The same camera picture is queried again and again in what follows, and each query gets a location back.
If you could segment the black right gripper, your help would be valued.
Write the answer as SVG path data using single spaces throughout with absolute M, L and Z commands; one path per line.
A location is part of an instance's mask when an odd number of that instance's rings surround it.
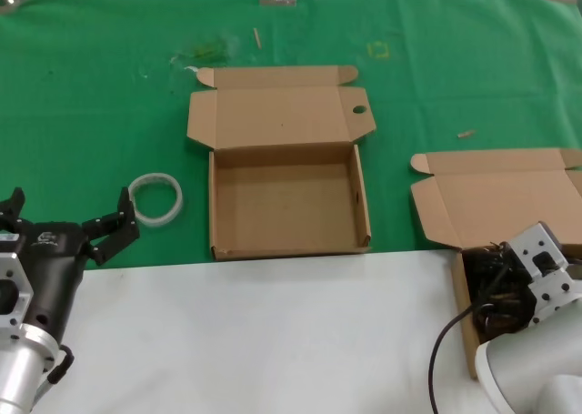
M 515 326 L 527 326 L 533 317 L 537 300 L 529 288 L 532 280 L 515 252 L 509 247 L 501 250 L 503 268 L 507 270 L 499 283 L 503 314 L 508 314 L 516 322 Z

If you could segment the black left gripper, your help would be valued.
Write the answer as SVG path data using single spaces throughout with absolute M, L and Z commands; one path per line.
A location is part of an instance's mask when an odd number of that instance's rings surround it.
M 139 239 L 135 207 L 128 188 L 123 187 L 116 212 L 80 226 L 72 222 L 22 220 L 24 204 L 21 187 L 1 201 L 1 230 L 18 235 L 14 242 L 3 241 L 1 250 L 17 254 L 33 290 L 24 323 L 60 342 L 88 258 L 103 266 Z

